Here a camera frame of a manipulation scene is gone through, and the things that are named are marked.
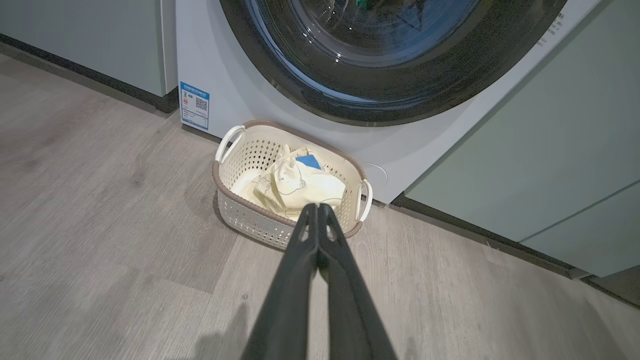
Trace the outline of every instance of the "black baseboard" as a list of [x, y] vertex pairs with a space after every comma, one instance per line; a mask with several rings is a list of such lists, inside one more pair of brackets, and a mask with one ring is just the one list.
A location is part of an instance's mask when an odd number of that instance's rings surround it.
[[629, 301], [629, 300], [627, 300], [627, 299], [625, 299], [625, 298], [623, 298], [623, 297], [619, 296], [618, 294], [616, 294], [616, 293], [614, 293], [614, 292], [609, 291], [609, 289], [604, 288], [604, 287], [600, 286], [599, 284], [596, 284], [595, 282], [593, 282], [593, 281], [594, 281], [595, 279], [597, 279], [597, 278], [598, 278], [598, 277], [597, 277], [597, 276], [595, 276], [595, 275], [589, 275], [589, 276], [587, 276], [587, 277], [583, 277], [583, 278], [582, 278], [582, 279], [580, 279], [580, 280], [581, 280], [582, 282], [584, 282], [585, 284], [589, 285], [590, 287], [592, 287], [592, 288], [594, 288], [594, 289], [596, 289], [596, 290], [599, 290], [599, 291], [601, 291], [601, 292], [603, 292], [603, 293], [607, 294], [608, 296], [610, 296], [610, 297], [612, 297], [612, 298], [614, 298], [614, 299], [616, 299], [616, 300], [618, 300], [618, 301], [622, 301], [622, 302], [624, 302], [625, 304], [627, 304], [627, 305], [629, 305], [629, 306], [632, 306], [632, 307], [634, 307], [634, 308], [636, 308], [636, 309], [640, 310], [640, 305], [639, 305], [639, 304], [635, 304], [635, 303], [633, 303], [633, 302], [631, 302], [631, 301]]
[[571, 271], [576, 269], [574, 266], [571, 266], [558, 259], [552, 258], [539, 251], [535, 251], [513, 240], [509, 240], [504, 236], [500, 236], [489, 230], [483, 229], [482, 227], [478, 227], [462, 219], [456, 218], [447, 213], [443, 213], [440, 210], [434, 209], [430, 206], [427, 206], [415, 200], [409, 199], [408, 197], [404, 196], [404, 192], [400, 194], [398, 197], [396, 197], [391, 202], [391, 205], [397, 206], [398, 208], [408, 209], [418, 214], [426, 215], [429, 218], [434, 218], [443, 223], [452, 225], [453, 227], [457, 227], [457, 228], [466, 230], [470, 233], [480, 235], [483, 239], [485, 238], [488, 239], [485, 245], [489, 245], [495, 249], [506, 252], [510, 255], [516, 256], [520, 259], [523, 259], [525, 261], [528, 261], [540, 267], [546, 268], [547, 270], [553, 271], [565, 277], [571, 277]]
[[141, 100], [147, 104], [151, 104], [155, 106], [158, 110], [163, 113], [171, 113], [175, 111], [178, 106], [178, 88], [173, 89], [169, 94], [165, 96], [158, 96], [156, 94], [151, 94], [148, 91], [142, 90], [140, 88], [136, 88], [133, 85], [127, 84], [118, 79], [112, 78], [111, 76], [105, 75], [101, 72], [97, 72], [95, 70], [89, 69], [88, 67], [82, 66], [78, 63], [74, 63], [70, 60], [61, 58], [58, 55], [49, 53], [42, 49], [39, 49], [35, 46], [31, 46], [27, 43], [21, 42], [20, 40], [14, 39], [12, 37], [8, 37], [4, 34], [0, 34], [0, 42], [15, 47], [25, 53], [29, 53], [33, 56], [37, 56], [43, 60], [46, 60], [50, 63], [53, 63], [57, 66], [63, 67], [67, 70], [73, 71], [77, 74], [80, 74], [86, 78], [97, 81], [103, 85], [106, 85], [110, 88], [118, 90], [124, 94], [127, 94], [131, 97], [135, 97], [138, 100]]

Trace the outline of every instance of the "laundry basket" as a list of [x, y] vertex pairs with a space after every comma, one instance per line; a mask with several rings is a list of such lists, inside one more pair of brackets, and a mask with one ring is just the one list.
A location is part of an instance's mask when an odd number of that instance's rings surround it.
[[[227, 148], [233, 138], [233, 144]], [[347, 238], [355, 235], [367, 218], [373, 199], [371, 185], [362, 168], [342, 151], [270, 121], [255, 120], [233, 127], [218, 147], [212, 174], [218, 187], [222, 219], [241, 233], [286, 249], [296, 222], [238, 196], [244, 186], [275, 162], [279, 148], [285, 144], [292, 150], [313, 148], [327, 164], [327, 171], [345, 184], [342, 203], [335, 209], [335, 214], [344, 235]], [[363, 188], [367, 190], [367, 200], [361, 207]]]

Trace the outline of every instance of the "qr code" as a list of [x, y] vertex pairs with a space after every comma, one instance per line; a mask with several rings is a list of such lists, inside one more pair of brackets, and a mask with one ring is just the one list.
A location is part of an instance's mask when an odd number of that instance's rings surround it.
[[200, 108], [202, 111], [207, 111], [207, 102], [196, 98], [196, 108]]

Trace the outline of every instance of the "laminate floor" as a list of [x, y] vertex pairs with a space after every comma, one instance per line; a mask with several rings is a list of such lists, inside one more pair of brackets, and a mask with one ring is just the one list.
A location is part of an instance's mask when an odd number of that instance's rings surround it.
[[[218, 145], [145, 106], [0, 51], [0, 359], [242, 351], [282, 253], [216, 214]], [[388, 208], [349, 244], [402, 360], [640, 357], [640, 311], [581, 282]]]

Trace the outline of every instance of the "front-load washing machine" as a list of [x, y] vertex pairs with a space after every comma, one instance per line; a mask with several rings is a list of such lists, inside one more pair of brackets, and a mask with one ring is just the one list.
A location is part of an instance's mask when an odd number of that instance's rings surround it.
[[303, 131], [389, 203], [599, 1], [177, 1], [180, 116], [218, 137], [255, 119]]

